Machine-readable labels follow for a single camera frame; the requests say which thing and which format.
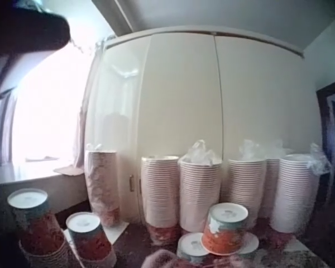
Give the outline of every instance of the orange paper cup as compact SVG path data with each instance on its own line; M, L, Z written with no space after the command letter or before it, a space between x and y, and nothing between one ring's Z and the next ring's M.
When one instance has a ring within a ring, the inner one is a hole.
M236 253L242 247L248 210L234 203L220 203L209 210L202 246L220 256Z

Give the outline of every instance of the white cabinet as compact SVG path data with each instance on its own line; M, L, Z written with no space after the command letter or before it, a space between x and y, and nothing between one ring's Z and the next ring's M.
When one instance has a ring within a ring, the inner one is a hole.
M141 79L150 37L132 40L104 53L97 86L90 96L85 143L118 152L122 217L139 221L136 176L137 115Z
M244 139L282 139L297 151L320 141L317 100L303 59L280 47L159 33L108 49L103 67L85 138L120 155L125 220L139 219L142 156L183 155L199 139L225 160L238 156Z
M143 75L138 156L183 155L196 140L222 155L222 105L213 36L153 35Z
M320 140L316 94L304 61L280 47L216 37L223 105L224 158L244 139L307 151Z

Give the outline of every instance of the curtain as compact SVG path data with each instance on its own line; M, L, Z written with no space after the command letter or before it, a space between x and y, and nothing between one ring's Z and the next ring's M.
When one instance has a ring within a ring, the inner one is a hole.
M66 167L60 167L54 171L64 175L80 175L84 173L84 133L85 133L85 124L87 120L87 111L89 104L89 97L92 92L92 89L97 83L97 74L99 73L99 68L101 68L101 62L104 53L103 43L99 45L95 51L93 62L90 67L88 74L87 83L84 90L83 100L80 107L80 111L77 117L76 124L76 135L75 135L75 145L73 148L74 161L71 165Z
M16 91L0 99L0 166L11 162L12 118L16 105Z

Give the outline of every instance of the ceiling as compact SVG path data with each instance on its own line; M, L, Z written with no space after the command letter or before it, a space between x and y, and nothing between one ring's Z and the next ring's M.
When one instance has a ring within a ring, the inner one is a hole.
M306 48L334 19L335 0L35 0L66 17L74 41L178 25L213 25L269 35Z
M301 49L335 19L335 0L92 1L106 6L117 2L133 31L177 25L226 26L269 35Z

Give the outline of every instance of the bright window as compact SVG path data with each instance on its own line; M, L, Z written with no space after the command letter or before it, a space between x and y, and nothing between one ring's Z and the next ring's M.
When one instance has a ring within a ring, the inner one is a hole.
M92 56L71 43L20 83L13 120L14 163L72 160L75 131Z

